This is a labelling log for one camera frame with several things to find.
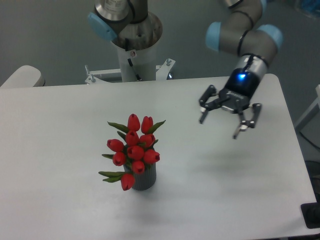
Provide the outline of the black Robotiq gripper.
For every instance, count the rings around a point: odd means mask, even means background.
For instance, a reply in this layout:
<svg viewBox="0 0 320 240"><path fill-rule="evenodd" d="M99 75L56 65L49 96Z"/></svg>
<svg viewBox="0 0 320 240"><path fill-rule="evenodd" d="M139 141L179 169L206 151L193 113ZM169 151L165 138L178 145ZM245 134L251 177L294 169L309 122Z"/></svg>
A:
<svg viewBox="0 0 320 240"><path fill-rule="evenodd" d="M260 82L261 78L254 72L236 68L229 76L223 89L219 91L219 94L214 85L209 85L198 100L202 112L199 123L204 123L208 112L222 108L225 111L238 115L239 125L232 135L233 139L236 140L240 132L245 132L248 128L254 129L263 105L261 103L250 104L250 100ZM209 98L217 95L218 98L208 102ZM243 110L246 110L248 107L253 113L250 120L246 119L243 112Z"/></svg>

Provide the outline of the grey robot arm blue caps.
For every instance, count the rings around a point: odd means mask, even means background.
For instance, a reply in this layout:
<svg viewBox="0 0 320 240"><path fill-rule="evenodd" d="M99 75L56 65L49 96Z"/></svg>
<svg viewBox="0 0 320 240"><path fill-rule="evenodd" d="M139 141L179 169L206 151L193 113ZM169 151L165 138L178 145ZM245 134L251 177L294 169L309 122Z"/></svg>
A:
<svg viewBox="0 0 320 240"><path fill-rule="evenodd" d="M263 16L265 0L228 0L229 18L210 24L206 46L239 57L225 86L210 85L199 99L203 123L208 112L223 109L239 117L233 137L253 129L262 105L251 103L255 91L279 52L283 34L270 24L255 27ZM167 59L156 67L157 44L163 33L160 19L148 9L145 0L97 0L87 16L91 29L117 49L123 82L166 80L174 61Z"/></svg>

